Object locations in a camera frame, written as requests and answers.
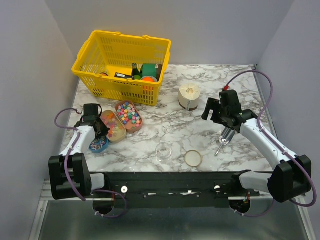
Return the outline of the silver metal scoop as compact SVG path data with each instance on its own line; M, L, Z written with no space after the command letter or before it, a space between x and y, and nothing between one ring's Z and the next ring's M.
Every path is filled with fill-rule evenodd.
M217 156L221 150L222 147L227 146L230 144L230 142L232 141L234 135L235 135L236 131L234 129L228 128L226 127L220 137L219 137L219 148L217 149L215 156Z

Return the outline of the blue tray of striped candies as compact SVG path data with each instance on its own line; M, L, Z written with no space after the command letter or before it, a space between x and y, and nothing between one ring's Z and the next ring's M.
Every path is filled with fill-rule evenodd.
M109 146L109 140L106 136L102 136L101 138L96 138L89 145L89 150L94 154L102 153Z

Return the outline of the beige tray of gummy candies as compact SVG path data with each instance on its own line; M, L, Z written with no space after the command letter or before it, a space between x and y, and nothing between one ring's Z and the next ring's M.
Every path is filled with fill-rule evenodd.
M119 143L126 137L125 126L112 110L103 111L100 119L109 128L106 137L111 143Z

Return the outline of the pink tray of star candies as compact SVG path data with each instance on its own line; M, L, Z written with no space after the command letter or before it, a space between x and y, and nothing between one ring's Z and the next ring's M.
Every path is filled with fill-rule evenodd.
M134 133L143 126L143 119L136 106L129 100L123 100L115 106L117 116L128 133Z

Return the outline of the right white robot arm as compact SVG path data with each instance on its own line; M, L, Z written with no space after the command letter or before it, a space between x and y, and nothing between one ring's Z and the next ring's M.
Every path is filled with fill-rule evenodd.
M244 136L273 170L270 174L248 170L238 173L237 179L230 183L230 191L234 195L257 190L270 193L277 202L283 203L315 190L311 160L285 147L262 125L252 110L243 110L235 90L220 92L219 99L209 98L201 118L210 119Z

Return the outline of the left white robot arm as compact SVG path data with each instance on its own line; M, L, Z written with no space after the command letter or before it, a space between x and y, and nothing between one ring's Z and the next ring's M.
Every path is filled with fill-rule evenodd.
M65 111L81 115L73 127L58 124L58 117ZM84 104L82 112L66 108L56 115L54 124L61 129L73 130L73 137L59 155L51 156L48 161L51 194L55 200L78 197L86 201L93 191L101 198L110 194L111 185L105 181L104 174L90 173L86 161L91 143L109 132L101 115L102 107L96 103Z

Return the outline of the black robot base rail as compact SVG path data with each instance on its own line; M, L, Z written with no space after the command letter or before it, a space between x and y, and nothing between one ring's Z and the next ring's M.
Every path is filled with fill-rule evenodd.
M122 209L228 208L244 200L246 190L236 172L104 172L105 184L91 194L94 200L111 200Z

